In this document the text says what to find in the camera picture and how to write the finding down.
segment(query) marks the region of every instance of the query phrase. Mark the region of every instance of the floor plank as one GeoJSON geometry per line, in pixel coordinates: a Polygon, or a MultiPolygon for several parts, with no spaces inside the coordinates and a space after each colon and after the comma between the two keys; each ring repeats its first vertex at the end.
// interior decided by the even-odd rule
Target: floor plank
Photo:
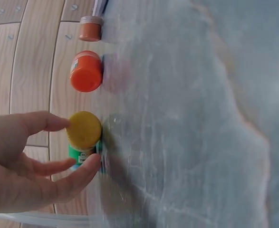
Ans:
{"type": "Polygon", "coordinates": [[[0,24],[21,22],[27,0],[0,0],[0,24]]]}
{"type": "Polygon", "coordinates": [[[0,25],[0,114],[9,113],[10,79],[19,23],[0,25]]]}
{"type": "MultiPolygon", "coordinates": [[[[88,43],[77,38],[78,23],[61,22],[54,57],[52,76],[52,89],[50,110],[52,113],[69,117],[73,113],[89,110],[92,93],[79,93],[72,88],[69,82],[69,70],[72,60],[77,52],[89,49],[103,54],[106,46],[102,42],[88,43]]],[[[64,131],[50,133],[50,160],[67,158],[67,136],[64,131]]],[[[69,174],[69,171],[53,175],[53,180],[58,180],[69,174]]],[[[82,191],[69,203],[55,205],[57,213],[86,215],[87,212],[86,191],[82,191]]]]}
{"type": "Polygon", "coordinates": [[[0,228],[19,228],[20,223],[0,218],[0,228]]]}
{"type": "Polygon", "coordinates": [[[93,13],[95,0],[66,0],[62,21],[80,21],[81,17],[90,16],[93,13]]]}
{"type": "MultiPolygon", "coordinates": [[[[48,110],[54,46],[64,0],[28,0],[16,47],[11,113],[48,110]]],[[[48,145],[46,132],[28,144],[48,145]]]]}

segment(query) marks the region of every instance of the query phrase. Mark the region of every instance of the green paint jar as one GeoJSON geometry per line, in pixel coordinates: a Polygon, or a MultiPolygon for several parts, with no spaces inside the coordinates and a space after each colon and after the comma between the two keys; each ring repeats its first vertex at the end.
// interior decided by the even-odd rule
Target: green paint jar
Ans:
{"type": "Polygon", "coordinates": [[[73,148],[70,144],[68,145],[68,155],[76,160],[77,165],[81,165],[89,155],[93,153],[93,147],[87,150],[79,150],[73,148]]]}

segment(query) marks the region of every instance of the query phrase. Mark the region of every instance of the bottle cap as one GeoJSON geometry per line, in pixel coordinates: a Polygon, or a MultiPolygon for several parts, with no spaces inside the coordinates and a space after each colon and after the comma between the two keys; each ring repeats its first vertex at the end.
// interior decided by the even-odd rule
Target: bottle cap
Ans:
{"type": "Polygon", "coordinates": [[[70,117],[67,136],[71,146],[77,150],[89,150],[101,137],[101,123],[98,118],[86,111],[70,117]]]}

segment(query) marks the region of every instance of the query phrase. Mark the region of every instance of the small paint jar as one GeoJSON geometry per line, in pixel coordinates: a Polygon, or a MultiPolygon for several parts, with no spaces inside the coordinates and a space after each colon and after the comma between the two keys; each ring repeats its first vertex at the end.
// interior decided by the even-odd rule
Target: small paint jar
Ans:
{"type": "Polygon", "coordinates": [[[86,16],[80,19],[79,39],[82,41],[100,41],[102,17],[86,16]]]}
{"type": "Polygon", "coordinates": [[[75,149],[70,144],[68,145],[68,156],[76,160],[76,165],[81,165],[89,155],[93,154],[94,148],[87,150],[75,149]]]}
{"type": "Polygon", "coordinates": [[[87,93],[97,89],[102,82],[100,57],[93,51],[79,52],[72,63],[70,83],[79,92],[87,93]]]}
{"type": "Polygon", "coordinates": [[[69,119],[67,137],[70,145],[79,151],[88,151],[101,138],[101,123],[98,118],[86,111],[78,112],[69,119]]]}

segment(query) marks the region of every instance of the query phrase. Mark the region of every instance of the jar lid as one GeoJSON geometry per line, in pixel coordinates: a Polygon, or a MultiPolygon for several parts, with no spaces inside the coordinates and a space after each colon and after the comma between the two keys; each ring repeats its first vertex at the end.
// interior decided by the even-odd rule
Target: jar lid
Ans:
{"type": "Polygon", "coordinates": [[[93,23],[102,26],[103,19],[102,17],[98,17],[98,16],[85,16],[80,19],[80,24],[85,24],[85,23],[93,23]]]}
{"type": "Polygon", "coordinates": [[[101,85],[102,73],[100,69],[78,68],[72,71],[70,82],[75,90],[82,93],[89,93],[96,90],[101,85]]]}
{"type": "Polygon", "coordinates": [[[70,117],[67,136],[70,145],[77,150],[88,150],[95,146],[101,137],[101,123],[98,118],[86,111],[70,117]]]}

